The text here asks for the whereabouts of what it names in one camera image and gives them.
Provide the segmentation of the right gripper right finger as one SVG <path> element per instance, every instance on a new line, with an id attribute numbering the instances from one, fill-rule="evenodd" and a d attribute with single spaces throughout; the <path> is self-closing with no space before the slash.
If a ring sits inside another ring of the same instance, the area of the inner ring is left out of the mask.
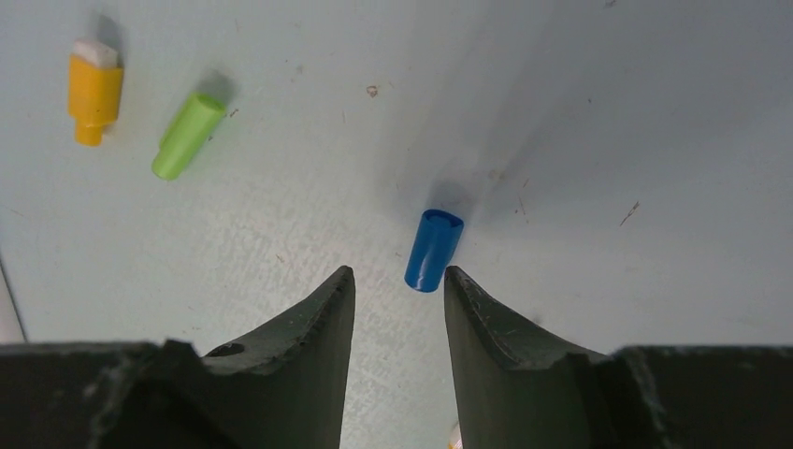
<path id="1" fill-rule="evenodd" d="M 446 270 L 444 311 L 467 448 L 788 448 L 788 346 L 564 340 Z"/>

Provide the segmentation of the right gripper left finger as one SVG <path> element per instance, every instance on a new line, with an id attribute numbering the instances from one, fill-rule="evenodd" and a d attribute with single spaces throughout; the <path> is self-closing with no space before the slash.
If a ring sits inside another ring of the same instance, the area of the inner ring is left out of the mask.
<path id="1" fill-rule="evenodd" d="M 185 341 L 7 344 L 5 448 L 337 448 L 355 309 L 342 266 L 256 329 Z"/>

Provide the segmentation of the large blue marker cap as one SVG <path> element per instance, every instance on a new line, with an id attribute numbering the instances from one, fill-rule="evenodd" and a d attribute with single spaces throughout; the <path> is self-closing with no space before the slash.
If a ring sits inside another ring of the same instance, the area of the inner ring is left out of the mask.
<path id="1" fill-rule="evenodd" d="M 410 288 L 422 293 L 439 288 L 464 227 L 465 222 L 448 211 L 429 209 L 422 213 L 404 275 Z"/>

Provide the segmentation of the light green pen cap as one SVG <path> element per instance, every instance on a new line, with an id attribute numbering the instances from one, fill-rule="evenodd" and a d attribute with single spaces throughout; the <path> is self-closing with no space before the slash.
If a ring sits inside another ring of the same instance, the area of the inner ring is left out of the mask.
<path id="1" fill-rule="evenodd" d="M 161 180 L 175 180 L 225 114 L 225 104 L 216 98 L 200 92 L 188 95 L 160 139 L 152 173 Z"/>

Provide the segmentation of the yellow pen cap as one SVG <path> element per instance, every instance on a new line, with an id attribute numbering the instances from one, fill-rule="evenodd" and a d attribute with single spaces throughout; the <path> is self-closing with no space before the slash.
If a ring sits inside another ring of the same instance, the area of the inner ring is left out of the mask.
<path id="1" fill-rule="evenodd" d="M 69 54 L 67 113 L 75 122 L 74 139 L 85 146 L 102 142 L 118 121 L 123 68 L 119 53 L 93 39 L 77 39 Z"/>

